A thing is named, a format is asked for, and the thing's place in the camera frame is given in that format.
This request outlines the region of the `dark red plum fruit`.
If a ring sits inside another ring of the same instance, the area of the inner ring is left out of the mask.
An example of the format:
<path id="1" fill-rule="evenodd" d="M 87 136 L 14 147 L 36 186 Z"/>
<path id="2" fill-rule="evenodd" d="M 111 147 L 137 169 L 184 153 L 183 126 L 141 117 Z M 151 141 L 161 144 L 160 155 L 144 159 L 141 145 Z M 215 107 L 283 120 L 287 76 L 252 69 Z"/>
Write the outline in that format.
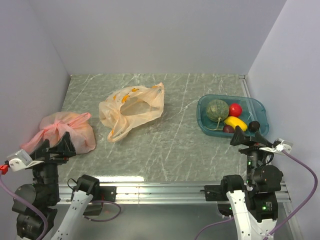
<path id="1" fill-rule="evenodd" d="M 233 134 L 233 133 L 235 132 L 235 129 L 234 129 L 232 126 L 230 126 L 230 125 L 225 125 L 225 126 L 223 127 L 222 131 L 223 131 L 224 133 Z"/>

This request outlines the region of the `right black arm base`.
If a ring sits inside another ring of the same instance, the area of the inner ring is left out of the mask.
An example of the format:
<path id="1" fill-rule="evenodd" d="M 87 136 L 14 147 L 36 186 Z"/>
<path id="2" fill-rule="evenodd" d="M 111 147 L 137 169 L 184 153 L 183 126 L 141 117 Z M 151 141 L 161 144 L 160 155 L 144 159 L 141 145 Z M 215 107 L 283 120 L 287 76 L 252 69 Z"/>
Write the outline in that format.
<path id="1" fill-rule="evenodd" d="M 220 185 L 205 185 L 200 192 L 204 193 L 206 202 L 216 202 L 218 214 L 222 217 L 233 217 L 231 204 Z"/>

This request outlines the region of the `red apple fruit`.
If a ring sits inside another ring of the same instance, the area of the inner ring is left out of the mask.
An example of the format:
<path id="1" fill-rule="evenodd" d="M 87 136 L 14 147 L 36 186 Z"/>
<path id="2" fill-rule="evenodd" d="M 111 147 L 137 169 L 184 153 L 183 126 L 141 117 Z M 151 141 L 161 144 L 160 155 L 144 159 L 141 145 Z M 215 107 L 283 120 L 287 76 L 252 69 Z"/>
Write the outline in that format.
<path id="1" fill-rule="evenodd" d="M 229 116 L 239 117 L 243 112 L 242 107 L 238 103 L 232 103 L 229 105 Z"/>

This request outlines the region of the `orange plastic bag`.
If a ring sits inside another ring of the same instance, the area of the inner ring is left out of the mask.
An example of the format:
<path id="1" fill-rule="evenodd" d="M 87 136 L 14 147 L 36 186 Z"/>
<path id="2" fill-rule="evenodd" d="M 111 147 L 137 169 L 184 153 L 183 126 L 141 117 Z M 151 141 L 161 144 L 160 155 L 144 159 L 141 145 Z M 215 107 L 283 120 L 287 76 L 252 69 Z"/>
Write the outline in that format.
<path id="1" fill-rule="evenodd" d="M 129 86 L 115 91 L 98 105 L 100 122 L 111 131 L 111 143 L 125 138 L 141 125 L 160 118 L 164 112 L 165 87 Z"/>

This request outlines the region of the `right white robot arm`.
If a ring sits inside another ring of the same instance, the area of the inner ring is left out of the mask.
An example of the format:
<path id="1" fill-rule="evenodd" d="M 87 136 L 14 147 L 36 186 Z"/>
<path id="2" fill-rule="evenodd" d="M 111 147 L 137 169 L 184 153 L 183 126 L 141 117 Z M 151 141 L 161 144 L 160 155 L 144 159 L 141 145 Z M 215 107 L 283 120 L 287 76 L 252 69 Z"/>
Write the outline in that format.
<path id="1" fill-rule="evenodd" d="M 226 175 L 220 185 L 222 194 L 229 200 L 239 240 L 262 240 L 278 220 L 276 192 L 281 190 L 283 173 L 271 165 L 274 153 L 267 151 L 273 145 L 259 132 L 246 135 L 236 126 L 230 145 L 244 145 L 239 149 L 246 155 L 246 178 Z"/>

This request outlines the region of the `green netted melon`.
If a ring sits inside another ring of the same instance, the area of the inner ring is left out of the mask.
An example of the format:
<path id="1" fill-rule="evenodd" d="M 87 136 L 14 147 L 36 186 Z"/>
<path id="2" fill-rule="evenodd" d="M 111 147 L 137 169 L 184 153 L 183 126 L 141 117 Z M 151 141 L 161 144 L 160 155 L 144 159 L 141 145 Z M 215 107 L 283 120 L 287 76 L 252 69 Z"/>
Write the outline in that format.
<path id="1" fill-rule="evenodd" d="M 206 116 L 209 120 L 216 123 L 216 128 L 210 128 L 211 131 L 221 130 L 219 125 L 229 116 L 229 105 L 221 100 L 214 99 L 210 101 L 205 109 Z"/>

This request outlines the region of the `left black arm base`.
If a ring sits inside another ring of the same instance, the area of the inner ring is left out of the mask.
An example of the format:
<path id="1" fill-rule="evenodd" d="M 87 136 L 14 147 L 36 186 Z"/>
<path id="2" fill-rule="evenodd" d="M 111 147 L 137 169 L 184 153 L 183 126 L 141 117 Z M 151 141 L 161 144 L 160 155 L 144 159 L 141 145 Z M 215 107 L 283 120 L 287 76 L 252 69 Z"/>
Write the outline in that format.
<path id="1" fill-rule="evenodd" d="M 97 195 L 93 197 L 91 202 L 86 207 L 83 215 L 86 217 L 99 216 L 103 210 L 103 203 L 93 203 L 94 201 L 109 201 L 115 202 L 117 187 L 116 186 L 101 186 Z"/>

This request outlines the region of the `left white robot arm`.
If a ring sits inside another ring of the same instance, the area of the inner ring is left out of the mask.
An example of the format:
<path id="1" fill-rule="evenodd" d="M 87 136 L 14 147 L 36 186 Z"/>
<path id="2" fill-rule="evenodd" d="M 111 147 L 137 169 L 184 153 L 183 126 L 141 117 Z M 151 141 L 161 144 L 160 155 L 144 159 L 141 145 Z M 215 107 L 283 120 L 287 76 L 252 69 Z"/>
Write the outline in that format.
<path id="1" fill-rule="evenodd" d="M 13 172 L 30 169 L 33 182 L 20 186 L 13 195 L 12 211 L 16 219 L 19 240 L 50 239 L 49 232 L 54 226 L 58 213 L 54 207 L 61 200 L 59 191 L 58 167 L 66 164 L 76 155 L 75 146 L 69 132 L 65 132 L 54 146 L 44 140 L 32 153 L 21 149 L 7 157 Z M 83 175 L 72 189 L 71 209 L 64 217 L 64 223 L 54 234 L 54 240 L 71 239 L 77 220 L 83 216 L 92 200 L 99 196 L 100 181 L 92 176 Z"/>

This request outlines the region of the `yellow mango fruit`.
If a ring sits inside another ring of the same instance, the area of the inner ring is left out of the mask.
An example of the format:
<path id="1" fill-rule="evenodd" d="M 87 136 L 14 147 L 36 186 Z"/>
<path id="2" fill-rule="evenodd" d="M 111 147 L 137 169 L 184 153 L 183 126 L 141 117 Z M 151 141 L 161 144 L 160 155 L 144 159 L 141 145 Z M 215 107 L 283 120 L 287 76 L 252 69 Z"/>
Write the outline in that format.
<path id="1" fill-rule="evenodd" d="M 240 118 L 235 117 L 235 116 L 228 116 L 225 120 L 224 123 L 226 125 L 231 126 L 234 130 L 236 127 L 240 127 L 242 131 L 246 131 L 248 129 L 248 125 L 242 121 Z"/>

